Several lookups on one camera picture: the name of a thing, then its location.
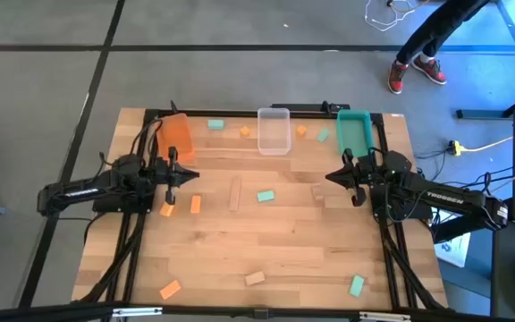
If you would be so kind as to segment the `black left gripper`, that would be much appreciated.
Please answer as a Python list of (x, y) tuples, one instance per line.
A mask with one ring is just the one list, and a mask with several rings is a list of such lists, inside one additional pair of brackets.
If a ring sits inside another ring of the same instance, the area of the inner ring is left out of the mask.
[[(165, 203), (168, 205), (175, 204), (175, 190), (181, 186), (179, 182), (179, 173), (177, 171), (178, 151), (176, 147), (171, 146), (168, 149), (168, 159), (157, 157), (154, 162), (155, 182), (156, 184), (165, 184), (167, 191), (165, 193)], [(199, 178), (199, 173), (181, 167), (182, 183)]]

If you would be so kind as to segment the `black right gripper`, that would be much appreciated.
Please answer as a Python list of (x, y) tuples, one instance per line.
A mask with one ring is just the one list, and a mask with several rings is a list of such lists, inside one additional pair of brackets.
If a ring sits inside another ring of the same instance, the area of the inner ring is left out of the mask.
[(346, 190), (353, 190), (351, 201), (354, 207), (360, 207), (367, 200), (367, 194), (361, 184), (371, 183), (371, 173), (374, 170), (374, 158), (367, 154), (354, 161), (350, 148), (346, 148), (342, 154), (344, 167), (327, 174), (328, 181), (334, 182)]

